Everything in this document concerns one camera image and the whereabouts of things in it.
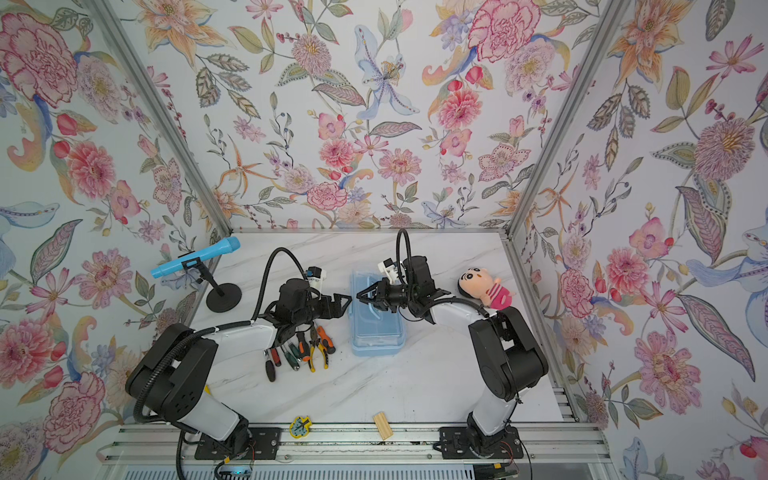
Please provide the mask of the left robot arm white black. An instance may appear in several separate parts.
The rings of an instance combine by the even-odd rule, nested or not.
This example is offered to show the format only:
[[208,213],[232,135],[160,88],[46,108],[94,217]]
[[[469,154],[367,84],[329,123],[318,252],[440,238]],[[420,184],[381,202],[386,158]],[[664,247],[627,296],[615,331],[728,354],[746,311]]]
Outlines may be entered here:
[[135,400],[134,420],[169,423],[232,451],[242,450],[250,439],[249,422],[205,391],[213,366],[279,347],[318,319],[343,317],[351,303],[349,295],[323,294],[309,281],[294,278],[253,319],[202,330],[168,327],[126,380],[125,391]]

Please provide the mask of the blue plastic tool box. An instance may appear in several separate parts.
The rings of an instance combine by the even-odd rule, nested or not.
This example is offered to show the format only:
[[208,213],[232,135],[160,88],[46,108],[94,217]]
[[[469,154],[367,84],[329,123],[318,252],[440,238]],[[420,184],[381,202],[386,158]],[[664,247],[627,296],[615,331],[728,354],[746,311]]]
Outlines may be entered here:
[[364,272],[354,272],[351,275],[350,290],[354,296],[348,310],[350,344],[353,354],[357,357],[395,355],[406,342],[405,321],[399,313],[377,311],[356,299],[359,291],[382,278],[382,276]]

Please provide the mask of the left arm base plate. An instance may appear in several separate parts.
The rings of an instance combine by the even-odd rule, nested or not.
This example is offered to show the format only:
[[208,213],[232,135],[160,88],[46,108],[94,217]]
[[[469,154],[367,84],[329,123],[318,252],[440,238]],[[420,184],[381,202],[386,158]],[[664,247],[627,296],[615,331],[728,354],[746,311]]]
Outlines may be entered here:
[[249,427],[234,431],[225,440],[215,440],[203,434],[194,453],[195,460],[233,460],[243,454],[246,459],[275,460],[282,430],[278,427]]

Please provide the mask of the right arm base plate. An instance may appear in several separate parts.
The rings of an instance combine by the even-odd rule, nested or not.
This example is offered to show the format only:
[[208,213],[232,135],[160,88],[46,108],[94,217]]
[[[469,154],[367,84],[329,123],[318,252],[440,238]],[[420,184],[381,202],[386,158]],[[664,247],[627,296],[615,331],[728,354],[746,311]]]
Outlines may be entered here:
[[444,426],[432,447],[445,460],[517,460],[525,456],[518,430],[511,426],[491,436],[469,426]]

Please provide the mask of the orange handled screwdriver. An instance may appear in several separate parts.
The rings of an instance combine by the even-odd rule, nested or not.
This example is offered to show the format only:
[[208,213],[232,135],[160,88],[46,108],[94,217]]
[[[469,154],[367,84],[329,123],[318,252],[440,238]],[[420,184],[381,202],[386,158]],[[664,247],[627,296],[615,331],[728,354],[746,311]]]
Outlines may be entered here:
[[336,352],[336,347],[331,337],[326,333],[325,329],[322,326],[319,326],[317,328],[317,333],[320,338],[320,343],[323,345],[327,353],[329,355],[334,354]]

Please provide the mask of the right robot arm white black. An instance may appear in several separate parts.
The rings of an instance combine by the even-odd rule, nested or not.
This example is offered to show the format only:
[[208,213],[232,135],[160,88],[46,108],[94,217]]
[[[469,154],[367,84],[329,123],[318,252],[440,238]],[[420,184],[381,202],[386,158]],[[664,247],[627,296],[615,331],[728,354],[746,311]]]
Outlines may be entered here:
[[425,256],[379,264],[383,277],[355,298],[380,312],[399,314],[436,326],[465,329],[471,340],[483,391],[467,419],[467,433],[496,440],[505,431],[523,392],[549,373],[549,364],[511,293],[485,269],[470,268],[458,281],[460,294],[440,288]]

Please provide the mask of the yellow black pliers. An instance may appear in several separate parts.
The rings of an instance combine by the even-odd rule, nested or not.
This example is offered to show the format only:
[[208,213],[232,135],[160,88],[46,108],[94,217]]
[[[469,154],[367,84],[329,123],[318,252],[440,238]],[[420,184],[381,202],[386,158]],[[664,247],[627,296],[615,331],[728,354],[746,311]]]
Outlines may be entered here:
[[[328,354],[327,348],[322,343],[321,337],[315,326],[312,326],[310,328],[310,346],[311,346],[311,355],[313,356],[314,352],[318,351],[322,357],[322,367],[324,370],[327,370],[329,368],[329,354]],[[310,357],[310,365],[311,365],[311,370],[315,371],[314,360],[312,356]]]

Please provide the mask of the black handled tool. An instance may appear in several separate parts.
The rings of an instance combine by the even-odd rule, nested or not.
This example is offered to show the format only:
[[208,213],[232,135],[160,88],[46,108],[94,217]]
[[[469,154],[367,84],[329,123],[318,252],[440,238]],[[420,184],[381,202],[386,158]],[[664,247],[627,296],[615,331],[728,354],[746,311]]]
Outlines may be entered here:
[[276,381],[276,366],[272,359],[272,355],[269,350],[264,352],[265,354],[265,372],[270,382]]

